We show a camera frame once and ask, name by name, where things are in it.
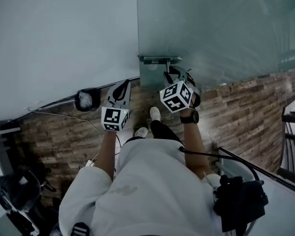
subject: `glass panel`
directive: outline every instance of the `glass panel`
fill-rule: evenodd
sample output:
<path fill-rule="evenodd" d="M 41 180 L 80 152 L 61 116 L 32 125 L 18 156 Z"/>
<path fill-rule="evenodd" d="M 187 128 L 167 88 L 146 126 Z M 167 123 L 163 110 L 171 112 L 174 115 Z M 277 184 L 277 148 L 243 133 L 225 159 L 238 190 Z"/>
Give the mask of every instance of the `glass panel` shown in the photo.
<path fill-rule="evenodd" d="M 202 88 L 295 68 L 295 0 L 138 0 L 139 54 L 181 56 Z M 141 85 L 164 65 L 140 63 Z"/>

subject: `black watch strap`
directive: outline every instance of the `black watch strap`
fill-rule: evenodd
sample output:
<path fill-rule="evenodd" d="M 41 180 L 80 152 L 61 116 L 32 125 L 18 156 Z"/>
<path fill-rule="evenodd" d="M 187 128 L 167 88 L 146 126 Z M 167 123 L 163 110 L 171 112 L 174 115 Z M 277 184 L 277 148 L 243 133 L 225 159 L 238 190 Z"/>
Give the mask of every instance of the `black watch strap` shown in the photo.
<path fill-rule="evenodd" d="M 197 111 L 193 111 L 189 117 L 180 117 L 180 121 L 181 123 L 198 123 L 199 113 Z"/>

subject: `floor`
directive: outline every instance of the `floor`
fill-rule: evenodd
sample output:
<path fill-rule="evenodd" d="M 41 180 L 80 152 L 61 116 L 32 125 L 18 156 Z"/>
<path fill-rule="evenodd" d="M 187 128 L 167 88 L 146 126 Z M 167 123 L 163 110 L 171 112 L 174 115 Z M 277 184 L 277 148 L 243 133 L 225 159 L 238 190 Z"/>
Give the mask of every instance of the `floor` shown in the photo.
<path fill-rule="evenodd" d="M 104 103 L 107 88 L 102 89 Z M 264 169 L 276 172 L 282 149 L 282 108 L 295 99 L 295 69 L 287 73 L 271 74 L 206 90 L 199 108 L 199 129 L 207 152 L 217 147 L 249 160 Z M 129 121 L 118 133 L 121 144 L 133 136 L 136 127 L 149 120 L 149 108 L 157 106 L 162 122 L 183 141 L 183 129 L 178 114 L 170 114 L 159 100 L 156 90 L 140 87 L 132 82 Z M 101 110 L 83 113 L 73 103 L 45 110 L 90 120 L 102 134 Z M 61 197 L 88 159 L 100 149 L 101 138 L 89 123 L 74 118 L 31 113 L 18 119 L 22 132 L 14 135 L 14 164 L 38 161 L 50 168 L 47 180 L 55 193 L 43 190 L 43 205 L 51 205 L 52 197 Z M 116 153 L 120 146 L 117 141 Z"/>

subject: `shoe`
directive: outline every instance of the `shoe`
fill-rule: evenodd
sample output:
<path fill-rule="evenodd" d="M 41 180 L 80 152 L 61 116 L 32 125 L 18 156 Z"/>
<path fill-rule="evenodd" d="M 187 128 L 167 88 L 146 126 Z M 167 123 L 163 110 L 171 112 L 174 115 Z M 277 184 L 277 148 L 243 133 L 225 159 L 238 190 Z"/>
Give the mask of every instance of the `shoe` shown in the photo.
<path fill-rule="evenodd" d="M 145 137 L 148 134 L 148 129 L 146 127 L 141 127 L 137 130 L 134 136 Z"/>
<path fill-rule="evenodd" d="M 151 116 L 152 120 L 161 121 L 161 113 L 159 112 L 157 107 L 151 107 L 149 110 L 149 115 Z"/>

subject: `black object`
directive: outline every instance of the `black object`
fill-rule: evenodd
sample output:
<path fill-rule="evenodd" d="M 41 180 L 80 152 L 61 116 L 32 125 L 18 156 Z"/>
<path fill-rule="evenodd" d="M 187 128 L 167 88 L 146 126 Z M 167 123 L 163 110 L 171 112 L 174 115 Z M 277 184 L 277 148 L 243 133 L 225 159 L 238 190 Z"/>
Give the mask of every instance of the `black object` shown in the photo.
<path fill-rule="evenodd" d="M 54 188 L 47 180 L 45 180 L 44 184 L 41 186 L 42 188 L 46 188 L 47 190 L 51 191 L 51 192 L 56 192 L 57 189 Z"/>
<path fill-rule="evenodd" d="M 290 140 L 295 140 L 295 135 L 285 133 L 285 138 Z"/>
<path fill-rule="evenodd" d="M 174 140 L 174 141 L 180 142 L 183 145 L 183 143 L 178 138 L 178 136 L 167 125 L 161 123 L 159 120 L 153 120 L 151 122 L 151 131 L 154 136 L 154 139 Z M 130 138 L 125 143 L 128 143 L 136 139 L 144 139 L 144 138 L 135 136 Z"/>
<path fill-rule="evenodd" d="M 60 231 L 59 223 L 56 223 L 50 232 L 49 236 L 62 236 L 62 233 Z"/>
<path fill-rule="evenodd" d="M 181 123 L 198 123 L 199 113 L 198 111 L 193 111 L 189 117 L 180 117 Z"/>
<path fill-rule="evenodd" d="M 62 235 L 59 234 L 60 229 L 56 229 L 59 222 L 58 218 L 60 203 L 60 199 L 53 198 L 53 206 L 44 207 L 40 201 L 37 201 L 35 206 L 27 213 L 32 222 L 39 228 L 39 235 Z"/>
<path fill-rule="evenodd" d="M 295 173 L 290 172 L 286 169 L 279 168 L 276 172 L 279 176 L 281 176 L 284 179 L 287 179 L 293 183 L 295 183 Z"/>
<path fill-rule="evenodd" d="M 165 77 L 166 77 L 169 84 L 174 83 L 169 74 L 177 74 L 178 78 L 186 79 L 185 76 L 181 76 L 179 70 L 175 69 L 175 67 L 173 67 L 173 66 L 170 66 L 169 67 L 169 73 L 164 72 L 164 75 L 165 75 Z M 196 84 L 195 84 L 194 80 L 192 79 L 192 77 L 190 76 L 190 74 L 188 72 L 186 72 L 186 75 L 187 75 L 187 82 L 191 83 L 196 88 Z M 196 108 L 196 107 L 198 107 L 200 105 L 201 98 L 200 98 L 200 94 L 195 93 L 194 95 L 196 97 L 195 97 L 194 102 L 192 102 L 192 104 L 193 104 L 193 107 Z"/>
<path fill-rule="evenodd" d="M 220 151 L 230 155 L 231 157 L 235 157 L 238 159 L 238 161 L 241 161 L 241 162 L 244 162 L 245 164 L 248 164 L 250 165 L 251 167 L 253 167 L 254 169 L 257 169 L 259 172 L 261 172 L 263 175 L 271 178 L 273 181 L 285 186 L 286 188 L 289 188 L 290 190 L 294 191 L 295 192 L 295 184 L 292 184 L 290 183 L 289 181 L 285 181 L 284 179 L 282 179 L 282 177 L 279 177 L 277 174 L 273 174 L 273 173 L 270 173 L 269 171 L 266 171 L 260 167 L 258 167 L 257 165 L 253 165 L 252 163 L 249 163 L 247 161 L 245 161 L 244 159 L 240 158 L 239 156 L 237 155 L 234 155 L 232 153 L 230 153 L 228 150 L 222 148 L 222 147 L 219 147 L 218 148 Z"/>
<path fill-rule="evenodd" d="M 243 182 L 242 177 L 228 178 L 226 175 L 221 177 L 221 186 L 214 191 L 218 198 L 214 205 L 214 211 L 221 216 L 222 231 L 228 232 L 236 230 L 236 235 L 244 235 L 247 224 L 265 215 L 265 205 L 268 198 L 262 189 L 264 182 L 259 179 L 255 170 L 245 162 L 231 156 L 207 154 L 185 150 L 179 150 L 186 154 L 198 154 L 213 156 L 218 158 L 230 159 L 244 164 L 254 175 L 255 181 Z"/>
<path fill-rule="evenodd" d="M 17 211 L 11 211 L 6 216 L 11 220 L 13 225 L 20 231 L 22 235 L 30 235 L 35 229 L 31 222 Z"/>
<path fill-rule="evenodd" d="M 76 223 L 72 229 L 71 236 L 89 236 L 89 227 L 85 223 Z"/>
<path fill-rule="evenodd" d="M 87 93 L 91 96 L 92 98 L 92 104 L 90 106 L 87 106 L 85 108 L 81 107 L 81 101 L 80 101 L 80 93 L 84 92 Z M 100 92 L 96 88 L 87 88 L 87 89 L 82 89 L 77 92 L 74 98 L 74 103 L 75 107 L 77 110 L 82 111 L 82 112 L 88 112 L 88 111 L 95 111 L 96 109 L 99 108 L 100 105 Z"/>
<path fill-rule="evenodd" d="M 285 107 L 282 110 L 282 114 L 281 114 L 281 121 L 282 122 L 290 122 L 290 123 L 295 123 L 295 112 L 294 114 L 292 114 L 293 112 L 290 112 L 289 114 L 284 114 L 285 113 Z"/>
<path fill-rule="evenodd" d="M 125 80 L 118 88 L 116 88 L 113 92 L 113 98 L 116 101 L 121 101 L 124 99 L 127 91 L 128 84 L 131 83 L 130 80 Z"/>
<path fill-rule="evenodd" d="M 286 127 L 286 131 L 287 133 L 289 134 L 289 128 L 287 127 L 287 125 L 289 125 L 290 127 L 290 131 L 291 131 L 291 135 L 293 135 L 293 130 L 292 130 L 292 127 L 291 127 L 291 124 L 288 122 L 288 123 L 285 123 L 285 127 Z M 289 167 L 290 167 L 290 164 L 289 164 L 289 149 L 287 147 L 287 139 L 285 138 L 285 145 L 286 145 L 286 152 L 287 152 L 287 169 L 289 170 Z M 291 148 L 291 151 L 290 151 L 290 154 L 291 154 L 291 157 L 292 157 L 292 168 L 293 168 L 293 172 L 294 172 L 294 153 L 293 153 L 293 149 L 292 149 L 292 140 L 291 139 L 288 139 L 289 142 L 290 142 L 290 148 Z M 283 153 L 281 155 L 281 160 L 280 160 L 280 164 L 282 164 L 282 160 L 283 160 Z"/>
<path fill-rule="evenodd" d="M 35 175 L 25 169 L 17 169 L 0 177 L 0 204 L 8 198 L 17 210 L 29 210 L 40 196 L 40 183 Z"/>

